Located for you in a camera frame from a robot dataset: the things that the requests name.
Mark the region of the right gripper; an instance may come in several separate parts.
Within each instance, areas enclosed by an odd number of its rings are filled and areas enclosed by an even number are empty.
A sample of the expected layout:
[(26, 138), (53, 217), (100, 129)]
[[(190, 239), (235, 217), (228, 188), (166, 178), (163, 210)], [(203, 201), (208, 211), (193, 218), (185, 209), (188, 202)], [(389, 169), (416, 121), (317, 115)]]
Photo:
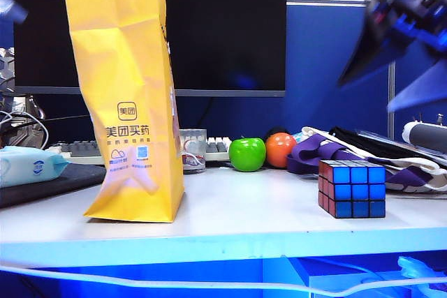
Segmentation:
[[(362, 33), (339, 86), (366, 79), (404, 56), (419, 40), (428, 47), (446, 46), (446, 0), (370, 0)], [(440, 59), (392, 99), (387, 110), (446, 100), (446, 59)]]

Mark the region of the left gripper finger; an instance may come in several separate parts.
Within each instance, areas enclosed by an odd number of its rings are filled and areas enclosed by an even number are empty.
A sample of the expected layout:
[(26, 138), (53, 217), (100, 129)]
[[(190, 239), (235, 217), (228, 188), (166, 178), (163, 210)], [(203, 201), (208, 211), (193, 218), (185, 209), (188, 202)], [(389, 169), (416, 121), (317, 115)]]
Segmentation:
[(2, 20), (22, 23), (26, 20), (28, 12), (14, 0), (1, 0), (0, 15)]

